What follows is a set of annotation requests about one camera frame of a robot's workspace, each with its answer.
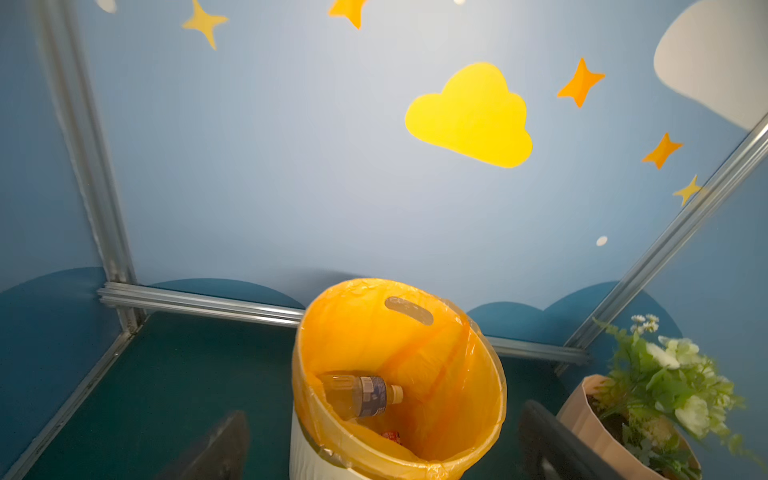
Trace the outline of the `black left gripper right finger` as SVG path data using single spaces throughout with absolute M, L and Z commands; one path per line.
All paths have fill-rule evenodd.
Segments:
M 622 479 L 543 405 L 527 400 L 518 421 L 523 468 L 530 479 Z

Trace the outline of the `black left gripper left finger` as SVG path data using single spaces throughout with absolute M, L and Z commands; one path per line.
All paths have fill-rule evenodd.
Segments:
M 155 479 L 242 479 L 249 446 L 246 414 L 232 411 Z

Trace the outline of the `crushed blue label bottle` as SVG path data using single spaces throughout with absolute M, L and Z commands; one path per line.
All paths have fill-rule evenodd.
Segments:
M 327 403 L 343 420 L 375 417 L 404 400 L 400 385 L 379 376 L 330 372 L 322 374 L 320 380 Z

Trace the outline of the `clear bottle red label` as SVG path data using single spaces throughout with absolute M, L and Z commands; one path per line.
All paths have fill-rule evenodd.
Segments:
M 392 442 L 395 442 L 398 445 L 402 445 L 401 436 L 398 431 L 395 431 L 395 430 L 384 431 L 381 433 L 381 436 Z

